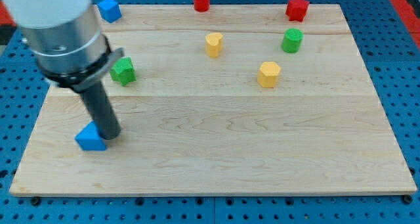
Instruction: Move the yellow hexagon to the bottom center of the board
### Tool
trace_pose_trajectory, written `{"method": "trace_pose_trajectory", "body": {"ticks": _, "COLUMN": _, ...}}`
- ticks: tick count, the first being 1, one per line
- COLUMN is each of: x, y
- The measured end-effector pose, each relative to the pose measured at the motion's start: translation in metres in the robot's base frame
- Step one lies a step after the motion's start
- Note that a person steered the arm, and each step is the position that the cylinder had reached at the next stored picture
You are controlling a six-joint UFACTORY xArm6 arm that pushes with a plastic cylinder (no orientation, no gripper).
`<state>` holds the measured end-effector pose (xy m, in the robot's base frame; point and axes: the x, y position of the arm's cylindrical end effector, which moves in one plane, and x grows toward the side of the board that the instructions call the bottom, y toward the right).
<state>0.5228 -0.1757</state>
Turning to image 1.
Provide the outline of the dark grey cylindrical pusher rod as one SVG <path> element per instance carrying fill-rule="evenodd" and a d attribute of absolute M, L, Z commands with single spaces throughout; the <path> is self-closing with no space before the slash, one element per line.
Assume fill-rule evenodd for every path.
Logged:
<path fill-rule="evenodd" d="M 118 137 L 121 127 L 102 82 L 98 81 L 86 88 L 80 92 L 79 96 L 96 125 L 99 135 L 105 140 Z"/>

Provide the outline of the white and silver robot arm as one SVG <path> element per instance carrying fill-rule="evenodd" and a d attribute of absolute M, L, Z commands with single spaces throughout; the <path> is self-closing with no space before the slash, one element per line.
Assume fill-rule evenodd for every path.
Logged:
<path fill-rule="evenodd" d="M 101 79 L 123 57 L 102 33 L 91 0 L 2 0 L 41 73 L 56 87 L 79 94 L 106 140 L 121 127 Z"/>

